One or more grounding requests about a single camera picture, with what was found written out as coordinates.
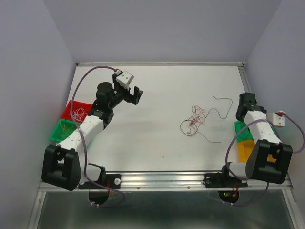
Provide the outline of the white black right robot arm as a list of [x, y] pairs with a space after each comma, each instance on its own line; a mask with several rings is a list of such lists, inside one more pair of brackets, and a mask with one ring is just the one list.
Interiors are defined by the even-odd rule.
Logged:
[[[257, 105], [255, 94], [239, 95], [235, 116], [238, 121], [245, 123], [245, 127], [229, 144], [225, 156], [226, 171], [219, 175], [221, 184], [230, 186], [236, 179], [282, 184], [288, 172], [293, 150], [290, 145], [280, 140], [278, 133], [274, 132], [275, 124], [267, 118], [267, 111]], [[231, 163], [228, 161], [229, 151], [237, 137], [247, 128], [253, 137], [254, 148], [245, 163]]]

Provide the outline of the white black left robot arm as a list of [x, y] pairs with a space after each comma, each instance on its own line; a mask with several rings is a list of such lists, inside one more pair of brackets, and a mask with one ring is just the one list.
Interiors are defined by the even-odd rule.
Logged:
[[129, 72], [117, 70], [112, 83], [103, 82], [97, 86], [96, 100], [84, 121], [63, 141], [46, 147], [41, 176], [44, 183], [68, 191], [86, 182], [96, 188], [105, 186], [105, 168], [88, 163], [87, 146], [109, 125], [113, 110], [120, 102], [138, 104], [143, 91], [136, 86], [130, 93], [133, 79]]

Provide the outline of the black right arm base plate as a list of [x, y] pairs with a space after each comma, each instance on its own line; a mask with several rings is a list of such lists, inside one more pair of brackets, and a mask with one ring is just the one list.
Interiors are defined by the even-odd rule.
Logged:
[[220, 172], [206, 173], [203, 184], [206, 188], [234, 188], [236, 185], [241, 188], [248, 187], [247, 182], [243, 183], [241, 180], [231, 177], [226, 166], [223, 166]]

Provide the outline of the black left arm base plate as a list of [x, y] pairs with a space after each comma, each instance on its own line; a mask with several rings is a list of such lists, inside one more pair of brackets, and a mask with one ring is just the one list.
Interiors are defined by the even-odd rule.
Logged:
[[[95, 181], [97, 184], [112, 188], [120, 189], [121, 188], [121, 174], [109, 174], [106, 172], [105, 167], [99, 166], [97, 164], [89, 163], [87, 165], [87, 174], [92, 172], [92, 175], [99, 175]], [[79, 189], [101, 189], [99, 186], [96, 186], [89, 180], [85, 179], [84, 182], [78, 185]]]

